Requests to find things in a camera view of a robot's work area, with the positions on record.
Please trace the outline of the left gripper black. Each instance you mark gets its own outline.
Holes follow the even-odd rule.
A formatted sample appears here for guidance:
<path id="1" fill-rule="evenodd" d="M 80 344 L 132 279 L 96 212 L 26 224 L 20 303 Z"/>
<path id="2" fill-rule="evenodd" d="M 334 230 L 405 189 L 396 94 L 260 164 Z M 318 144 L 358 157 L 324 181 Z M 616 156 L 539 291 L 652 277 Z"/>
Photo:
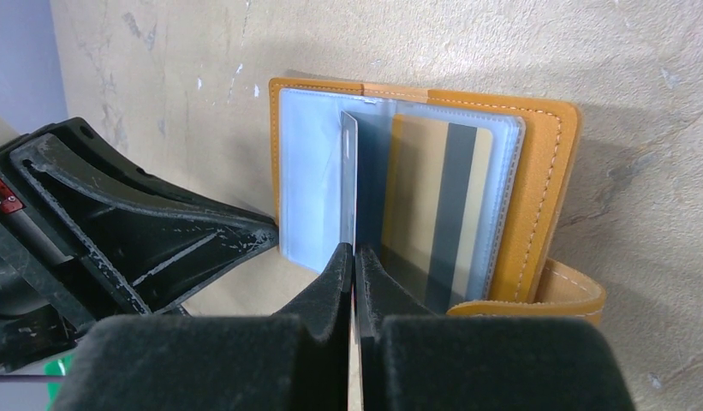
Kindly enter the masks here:
<path id="1" fill-rule="evenodd" d="M 270 217 L 147 173 L 74 117 L 0 143 L 0 373 L 115 315 L 178 314 L 275 247 Z"/>

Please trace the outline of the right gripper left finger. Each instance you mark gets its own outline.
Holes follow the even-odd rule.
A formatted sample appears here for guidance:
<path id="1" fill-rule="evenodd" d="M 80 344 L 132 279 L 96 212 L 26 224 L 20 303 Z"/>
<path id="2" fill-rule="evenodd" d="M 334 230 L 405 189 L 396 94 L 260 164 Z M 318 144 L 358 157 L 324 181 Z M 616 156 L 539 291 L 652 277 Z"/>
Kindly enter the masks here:
<path id="1" fill-rule="evenodd" d="M 353 248 L 342 242 L 322 273 L 277 312 L 299 323 L 291 410 L 348 408 L 352 280 Z"/>

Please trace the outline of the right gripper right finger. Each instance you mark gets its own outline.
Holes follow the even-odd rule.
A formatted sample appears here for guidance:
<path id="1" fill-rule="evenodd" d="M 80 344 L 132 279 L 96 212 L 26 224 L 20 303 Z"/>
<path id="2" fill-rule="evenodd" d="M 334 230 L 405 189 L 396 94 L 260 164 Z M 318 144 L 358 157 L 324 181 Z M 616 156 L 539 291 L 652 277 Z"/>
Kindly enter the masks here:
<path id="1" fill-rule="evenodd" d="M 397 398 L 399 319 L 425 317 L 432 312 L 413 297 L 382 266 L 369 245 L 354 257 L 354 309 L 360 340 L 361 401 L 365 410 L 391 410 Z"/>

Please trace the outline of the orange leather card holder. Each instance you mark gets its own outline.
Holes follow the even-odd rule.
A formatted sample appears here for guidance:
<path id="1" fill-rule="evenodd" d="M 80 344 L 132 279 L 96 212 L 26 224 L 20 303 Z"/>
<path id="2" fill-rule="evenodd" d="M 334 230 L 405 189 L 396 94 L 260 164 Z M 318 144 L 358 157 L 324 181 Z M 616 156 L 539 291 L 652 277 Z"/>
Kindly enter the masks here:
<path id="1" fill-rule="evenodd" d="M 321 271 L 368 245 L 440 314 L 593 324 L 605 289 L 550 259 L 581 112 L 540 98 L 270 81 L 279 250 Z"/>

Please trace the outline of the gold card with black stripe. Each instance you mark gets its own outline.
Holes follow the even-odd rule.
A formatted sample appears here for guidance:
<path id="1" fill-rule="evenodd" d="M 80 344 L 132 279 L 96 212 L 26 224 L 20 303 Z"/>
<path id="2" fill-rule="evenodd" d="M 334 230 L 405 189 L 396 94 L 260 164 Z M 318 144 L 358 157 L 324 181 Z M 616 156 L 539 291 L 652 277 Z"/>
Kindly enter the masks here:
<path id="1" fill-rule="evenodd" d="M 381 259 L 435 313 L 447 312 L 455 276 L 470 271 L 492 143 L 487 128 L 392 120 Z"/>

